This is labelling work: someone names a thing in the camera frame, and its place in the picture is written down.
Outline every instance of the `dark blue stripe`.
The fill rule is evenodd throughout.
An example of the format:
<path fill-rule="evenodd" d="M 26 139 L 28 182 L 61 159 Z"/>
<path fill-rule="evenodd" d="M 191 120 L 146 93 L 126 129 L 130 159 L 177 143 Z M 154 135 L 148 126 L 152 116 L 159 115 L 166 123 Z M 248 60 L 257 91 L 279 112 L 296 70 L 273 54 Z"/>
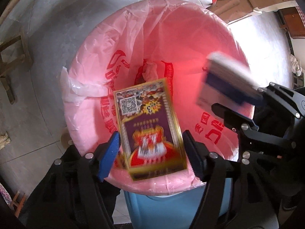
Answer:
<path fill-rule="evenodd" d="M 249 96 L 211 72 L 208 73 L 205 82 L 238 105 L 242 105 L 244 102 L 255 106 L 262 104 L 262 97 L 260 95 L 257 95 L 257 97 Z"/>

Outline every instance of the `white wall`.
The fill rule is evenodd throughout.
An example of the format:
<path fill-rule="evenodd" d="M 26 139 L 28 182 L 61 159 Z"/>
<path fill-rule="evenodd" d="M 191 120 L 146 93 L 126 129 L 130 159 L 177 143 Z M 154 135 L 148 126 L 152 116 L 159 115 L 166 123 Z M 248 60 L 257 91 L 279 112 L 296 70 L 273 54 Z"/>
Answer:
<path fill-rule="evenodd" d="M 291 39 L 294 56 L 299 60 L 302 69 L 305 69 L 305 39 Z"/>

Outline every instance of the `light blue bin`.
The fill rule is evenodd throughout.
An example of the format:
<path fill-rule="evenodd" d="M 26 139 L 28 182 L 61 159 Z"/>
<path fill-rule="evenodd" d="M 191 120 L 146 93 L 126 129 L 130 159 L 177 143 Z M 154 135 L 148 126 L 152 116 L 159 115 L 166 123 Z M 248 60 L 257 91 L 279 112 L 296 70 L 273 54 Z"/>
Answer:
<path fill-rule="evenodd" d="M 228 210 L 232 179 L 225 180 L 219 216 Z M 124 191 L 134 229 L 188 229 L 199 207 L 205 186 L 173 196 L 156 197 Z"/>

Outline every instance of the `wooden cabinet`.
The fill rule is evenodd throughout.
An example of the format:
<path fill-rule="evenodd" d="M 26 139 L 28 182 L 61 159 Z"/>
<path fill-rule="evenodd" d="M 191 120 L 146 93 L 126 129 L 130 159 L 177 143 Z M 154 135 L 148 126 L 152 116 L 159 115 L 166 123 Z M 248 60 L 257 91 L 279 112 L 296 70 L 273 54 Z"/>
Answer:
<path fill-rule="evenodd" d="M 287 29 L 293 39 L 305 39 L 305 27 L 303 21 L 295 7 L 281 9 L 285 25 L 282 28 Z"/>

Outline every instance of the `trash bin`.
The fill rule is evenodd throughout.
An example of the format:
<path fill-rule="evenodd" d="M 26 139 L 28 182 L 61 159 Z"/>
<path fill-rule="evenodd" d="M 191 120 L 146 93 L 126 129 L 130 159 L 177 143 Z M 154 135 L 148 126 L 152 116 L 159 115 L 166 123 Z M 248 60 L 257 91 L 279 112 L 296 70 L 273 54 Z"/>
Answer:
<path fill-rule="evenodd" d="M 181 130 L 225 159 L 236 155 L 236 133 L 196 105 L 208 68 L 206 56 L 223 52 L 241 63 L 246 57 L 227 25 L 210 11 L 181 0 L 144 0 L 104 19 L 80 46 L 61 86 L 71 138 L 85 154 L 118 129 L 113 91 L 166 77 Z M 244 115 L 251 116 L 251 106 Z M 188 169 L 134 182 L 112 168 L 107 181 L 129 192 L 168 195 L 203 185 Z"/>

